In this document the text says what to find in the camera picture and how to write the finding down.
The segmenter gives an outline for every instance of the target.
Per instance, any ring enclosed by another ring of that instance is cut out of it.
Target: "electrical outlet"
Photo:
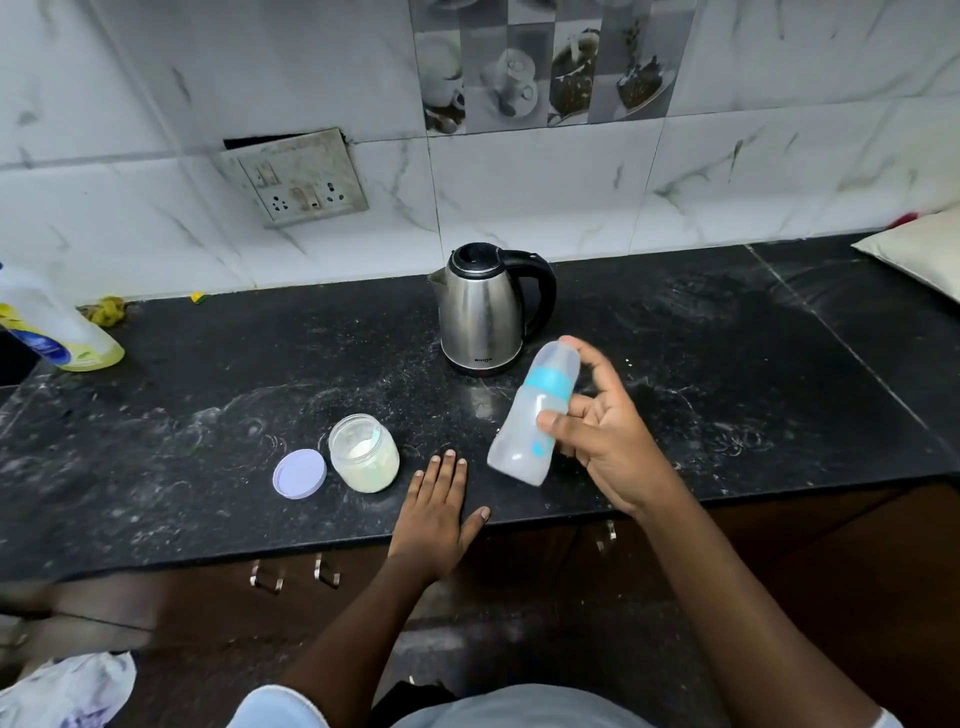
[[[368,208],[338,129],[241,147],[221,160],[267,228]]]

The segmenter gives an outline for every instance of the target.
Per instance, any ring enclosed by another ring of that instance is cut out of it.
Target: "white sleeve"
[[[227,728],[330,728],[317,706],[297,691],[265,685],[240,703]]]
[[[903,728],[903,724],[884,710],[873,728]]]

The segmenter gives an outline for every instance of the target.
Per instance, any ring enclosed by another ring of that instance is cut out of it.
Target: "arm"
[[[880,708],[787,618],[663,456],[607,358],[564,337],[593,370],[596,398],[538,426],[576,455],[646,532],[743,725],[870,728]]]
[[[467,461],[448,450],[417,471],[383,567],[370,586],[283,673],[280,685],[307,697],[331,728],[361,726],[403,624],[423,591],[457,565],[490,516],[460,526]]]

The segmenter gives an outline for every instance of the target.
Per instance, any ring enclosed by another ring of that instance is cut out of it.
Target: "person's right arm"
[[[660,451],[610,361],[586,342],[564,340],[592,369],[599,393],[574,395],[569,415],[540,413],[538,426],[643,528],[742,725],[875,725],[879,706],[800,633],[736,555]]]

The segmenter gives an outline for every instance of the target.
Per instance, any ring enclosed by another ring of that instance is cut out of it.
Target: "dish soap bottle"
[[[0,325],[67,372],[103,369],[124,355],[112,336],[61,299],[46,280],[3,263]]]
[[[562,341],[545,345],[516,390],[514,403],[487,453],[487,465],[530,485],[541,485],[550,469],[554,439],[537,429],[542,409],[566,414],[580,374],[580,354]]]

